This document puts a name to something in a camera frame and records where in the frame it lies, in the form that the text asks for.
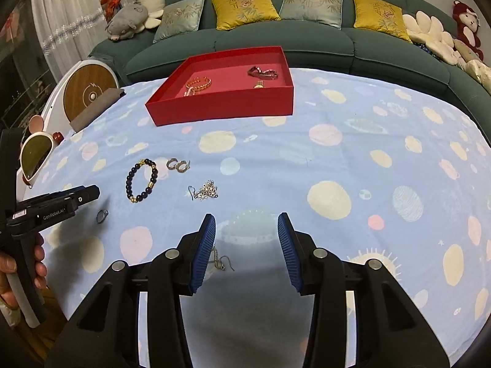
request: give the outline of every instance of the sofa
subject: sofa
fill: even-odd
[[[165,0],[172,4],[181,0]],[[385,0],[413,16],[422,10],[437,17],[455,38],[457,24],[424,0]],[[272,0],[279,12],[283,0]],[[269,21],[216,30],[211,0],[205,0],[199,29],[153,44],[155,32],[133,39],[104,40],[90,57],[110,65],[123,84],[168,77],[186,58],[213,51],[280,45],[290,67],[311,67],[385,80],[453,104],[478,125],[489,143],[491,96],[467,73],[436,60],[416,45],[385,33],[353,28],[353,0],[343,0],[341,30],[309,21]]]

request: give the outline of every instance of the finger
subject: finger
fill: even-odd
[[[38,262],[44,259],[44,249],[42,248],[42,246],[34,246],[34,257]]]
[[[0,271],[5,274],[13,274],[16,270],[17,263],[15,260],[9,255],[0,252]]]
[[[48,273],[48,270],[46,269],[46,266],[43,263],[36,263],[36,274],[39,275],[40,277],[46,277],[46,274]]]
[[[10,285],[7,280],[7,275],[3,274],[3,272],[0,272],[0,295],[9,290]]]
[[[0,294],[0,296],[2,297],[4,302],[6,302],[7,305],[12,309],[19,308],[19,303],[17,303],[17,299],[14,296],[14,292],[12,292],[11,290],[8,290],[7,292]]]
[[[36,277],[34,280],[34,284],[38,289],[45,289],[46,287],[46,278],[44,277]]]
[[[44,238],[41,236],[40,233],[36,234],[36,245],[39,245],[39,246],[44,245]]]

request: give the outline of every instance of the sheer curtain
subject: sheer curtain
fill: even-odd
[[[56,81],[107,38],[100,0],[31,0],[36,33]]]

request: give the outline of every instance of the red tray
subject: red tray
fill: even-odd
[[[276,80],[254,88],[252,66],[274,69]],[[207,89],[184,97],[186,83],[209,77]],[[283,116],[293,113],[293,82],[283,49],[279,46],[239,48],[196,55],[182,63],[145,104],[155,125],[249,116]]]

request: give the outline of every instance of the round wooden board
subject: round wooden board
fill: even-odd
[[[68,120],[76,118],[108,88],[116,88],[116,82],[105,67],[85,65],[75,71],[63,95],[63,107]]]

